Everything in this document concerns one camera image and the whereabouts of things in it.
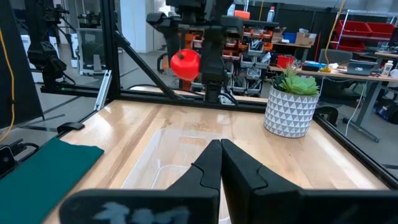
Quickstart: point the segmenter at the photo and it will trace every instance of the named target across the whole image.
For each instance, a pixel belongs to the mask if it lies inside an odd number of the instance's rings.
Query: blue container
[[[284,32],[284,39],[289,40],[290,44],[296,43],[297,33]]]

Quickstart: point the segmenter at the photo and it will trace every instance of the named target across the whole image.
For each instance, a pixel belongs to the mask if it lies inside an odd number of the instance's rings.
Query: succulent
[[[295,95],[319,95],[319,86],[317,86],[315,78],[298,76],[292,65],[287,65],[283,75],[279,75],[275,78],[273,86],[277,90]]]

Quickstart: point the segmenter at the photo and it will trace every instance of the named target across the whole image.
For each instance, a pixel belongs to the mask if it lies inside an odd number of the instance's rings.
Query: laptop
[[[377,65],[376,62],[350,60],[347,66],[347,72],[345,72],[345,74],[370,76],[372,69],[375,65]]]

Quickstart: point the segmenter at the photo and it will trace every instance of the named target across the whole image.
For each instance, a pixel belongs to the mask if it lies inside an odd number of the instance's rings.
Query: red ball
[[[170,61],[173,72],[182,80],[194,81],[199,75],[200,56],[194,50],[182,49]]]

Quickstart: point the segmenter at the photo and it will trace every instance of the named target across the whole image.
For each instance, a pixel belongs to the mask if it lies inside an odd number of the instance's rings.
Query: yellow cable
[[[261,2],[261,8],[260,8],[260,16],[259,16],[259,21],[261,20],[261,14],[262,14],[262,5],[264,4],[264,0]]]
[[[340,17],[341,11],[343,10],[343,7],[344,7],[345,3],[346,3],[346,0],[342,0],[340,9],[339,9],[339,11],[337,13],[337,16],[336,16],[336,19],[335,19],[335,23],[333,24],[333,27],[331,28],[328,44],[326,45],[326,49],[325,49],[325,58],[326,58],[327,66],[325,68],[322,68],[321,72],[331,72],[331,69],[329,68],[329,59],[328,59],[328,55],[327,55],[328,48],[329,48],[329,44],[330,44],[330,40],[331,40],[331,35],[333,34],[333,31],[334,31],[334,29],[336,27],[336,23],[337,23],[337,21],[338,21],[338,19]]]
[[[7,66],[8,66],[8,69],[10,70],[10,74],[11,74],[11,100],[12,100],[12,102],[11,102],[12,103],[12,105],[11,105],[11,111],[12,111],[11,124],[8,127],[8,130],[5,133],[5,135],[0,139],[0,142],[1,142],[8,136],[8,134],[10,133],[10,131],[12,129],[12,126],[14,125],[14,121],[15,121],[15,108],[14,108],[14,104],[15,104],[15,89],[14,89],[14,72],[12,72],[10,61],[8,60],[8,54],[7,54],[7,50],[6,50],[6,45],[4,44],[4,39],[2,37],[1,29],[0,29],[0,41],[1,41],[3,52],[4,52],[4,56],[6,58]]]

